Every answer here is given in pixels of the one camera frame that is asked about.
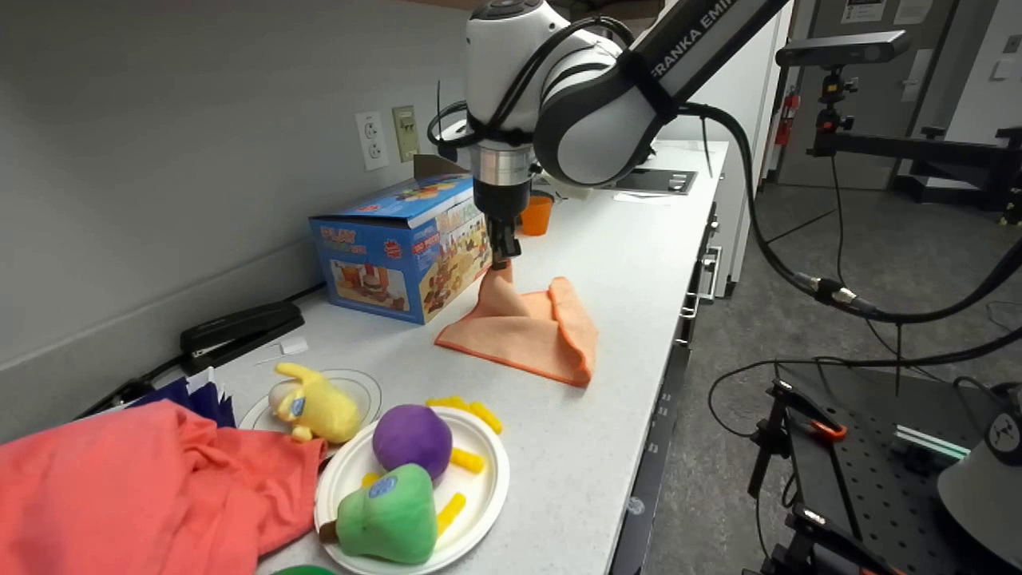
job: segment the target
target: white plate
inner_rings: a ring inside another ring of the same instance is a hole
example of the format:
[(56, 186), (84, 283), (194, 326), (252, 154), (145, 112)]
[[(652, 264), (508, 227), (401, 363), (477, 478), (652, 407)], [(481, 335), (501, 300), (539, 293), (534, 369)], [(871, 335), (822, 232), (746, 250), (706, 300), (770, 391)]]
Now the white plate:
[[(436, 486), (436, 509), (440, 511), (453, 491), (468, 495), (468, 509), (453, 516), (453, 522), (440, 532), (436, 554), (426, 565), (393, 565), (379, 557), (366, 557), (366, 554), (350, 554), (337, 543), (323, 543), (327, 551), (341, 565), (358, 575), (423, 575), (423, 571), (438, 571), (461, 554), (468, 554), (498, 521), (508, 487), (510, 487), (510, 458), (501, 442), (501, 437), (481, 422), (469, 413), (456, 407), (436, 407), (453, 435), (453, 446), (474, 450), (487, 455), (487, 470), (481, 474), (446, 465), (440, 474), (440, 486)], [(321, 522), (337, 521), (338, 502), (350, 491), (362, 487), (366, 472), (379, 472), (376, 453), (373, 453), (373, 430), (376, 422), (362, 427), (323, 470), (321, 486), (317, 486), (317, 531)]]
[[(376, 422), (379, 415), (379, 382), (362, 369), (321, 369), (327, 372), (327, 379), (333, 379), (341, 391), (351, 395), (351, 402), (358, 406), (358, 427), (366, 427), (367, 422)], [(291, 427), (282, 424), (271, 407), (269, 407), (269, 395), (263, 395), (244, 417), (241, 427), (260, 427), (260, 430), (282, 430), (289, 435)]]

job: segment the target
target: floor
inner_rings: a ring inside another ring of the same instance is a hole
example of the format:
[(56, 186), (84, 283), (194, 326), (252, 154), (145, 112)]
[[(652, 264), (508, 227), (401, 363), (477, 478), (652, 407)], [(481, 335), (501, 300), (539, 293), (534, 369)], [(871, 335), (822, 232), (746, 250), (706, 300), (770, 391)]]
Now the floor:
[[(799, 220), (833, 206), (826, 189), (768, 189), (758, 200), (763, 232), (773, 236)], [(1022, 236), (1020, 227), (1000, 227), (996, 212), (920, 205), (898, 190), (846, 190), (846, 250), (845, 275), (863, 300), (885, 310), (934, 310), (968, 293), (981, 275)], [(806, 272), (833, 275), (838, 220), (818, 220), (778, 241), (780, 254)], [(905, 353), (955, 351), (1022, 322), (1022, 276), (1016, 275), (973, 310), (905, 327)], [(668, 453), (658, 528), (648, 554), (648, 575), (706, 575), (759, 568), (763, 551), (754, 528), (754, 498), (746, 495), (754, 465), (754, 442), (724, 435), (709, 407), (709, 382), (742, 363), (763, 357), (885, 357), (863, 318), (822, 306), (782, 283), (763, 254), (752, 247), (742, 283), (730, 300), (702, 306), (692, 338), (692, 357), (683, 382), (683, 413)], [(934, 368), (955, 379), (970, 372), (983, 382), (1022, 375), (1020, 343), (970, 363)], [(738, 375), (719, 391), (719, 413), (730, 424), (752, 430), (768, 415), (768, 369)], [(763, 487), (763, 540), (785, 543), (780, 487), (785, 462), (773, 462)]]

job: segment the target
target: blue box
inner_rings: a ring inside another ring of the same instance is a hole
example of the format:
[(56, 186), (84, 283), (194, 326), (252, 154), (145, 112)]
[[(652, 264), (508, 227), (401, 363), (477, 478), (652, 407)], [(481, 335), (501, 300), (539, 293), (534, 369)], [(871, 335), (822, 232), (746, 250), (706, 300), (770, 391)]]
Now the blue box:
[(328, 300), (351, 310), (429, 322), (488, 269), (462, 173), (401, 182), (310, 227)]

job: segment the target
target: yellow toy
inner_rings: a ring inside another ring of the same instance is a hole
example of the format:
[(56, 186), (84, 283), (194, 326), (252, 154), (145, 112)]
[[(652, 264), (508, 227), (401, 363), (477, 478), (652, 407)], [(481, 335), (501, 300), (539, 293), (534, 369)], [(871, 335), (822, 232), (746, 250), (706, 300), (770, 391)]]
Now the yellow toy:
[(271, 390), (271, 413), (277, 422), (291, 424), (293, 437), (323, 437), (328, 442), (355, 437), (362, 413), (350, 391), (327, 379), (327, 372), (289, 359), (277, 363), (277, 372), (291, 382)]

